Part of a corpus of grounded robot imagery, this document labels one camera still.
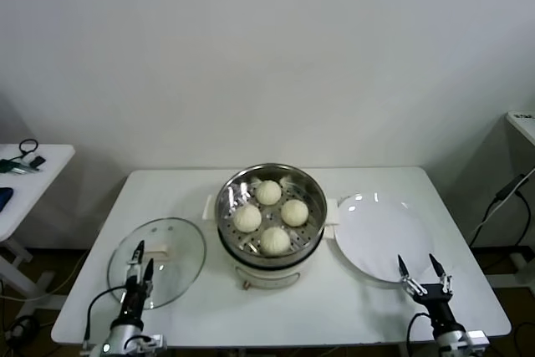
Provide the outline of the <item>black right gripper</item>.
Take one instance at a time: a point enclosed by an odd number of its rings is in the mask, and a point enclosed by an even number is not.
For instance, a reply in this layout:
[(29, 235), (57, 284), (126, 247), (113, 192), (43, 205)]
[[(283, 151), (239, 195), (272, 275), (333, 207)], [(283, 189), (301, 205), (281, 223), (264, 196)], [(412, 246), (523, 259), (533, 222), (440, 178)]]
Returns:
[(417, 304), (425, 307), (431, 317), (432, 328), (434, 330), (455, 330), (456, 320), (449, 306), (452, 298), (451, 275), (446, 273), (442, 264), (430, 253), (431, 265), (440, 284), (424, 284), (422, 287), (410, 276), (401, 255), (398, 255), (397, 258), (403, 288)]

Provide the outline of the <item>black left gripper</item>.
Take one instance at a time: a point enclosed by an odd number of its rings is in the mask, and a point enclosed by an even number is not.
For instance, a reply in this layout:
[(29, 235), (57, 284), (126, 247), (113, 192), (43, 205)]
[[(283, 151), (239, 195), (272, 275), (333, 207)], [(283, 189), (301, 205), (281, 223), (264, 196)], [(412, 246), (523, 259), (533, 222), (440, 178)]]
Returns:
[(130, 321), (141, 321), (148, 290), (152, 289), (154, 275), (154, 259), (151, 258), (145, 267), (142, 280), (139, 282), (142, 260), (145, 251), (145, 241), (141, 240), (135, 248), (132, 257), (127, 262), (125, 297), (121, 304), (120, 317)]

